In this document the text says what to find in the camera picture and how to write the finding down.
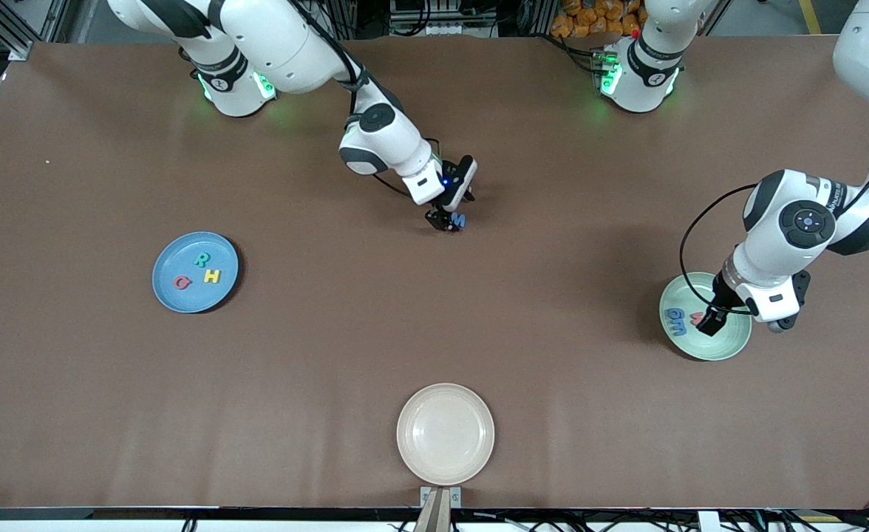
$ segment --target brown table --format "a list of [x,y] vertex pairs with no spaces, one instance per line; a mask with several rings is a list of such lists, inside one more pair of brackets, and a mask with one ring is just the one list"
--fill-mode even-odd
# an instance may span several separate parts
[[[540,40],[353,44],[479,160],[461,235],[340,163],[338,87],[230,119],[173,47],[37,45],[0,95],[0,505],[413,504],[398,411],[454,381],[498,434],[467,505],[860,508],[869,253],[827,253],[796,329],[725,363],[675,352],[656,307],[722,192],[863,180],[869,104],[833,45],[698,40],[677,94],[630,115]],[[692,269],[743,238],[742,201]],[[179,316],[151,266],[195,230],[245,278]]]

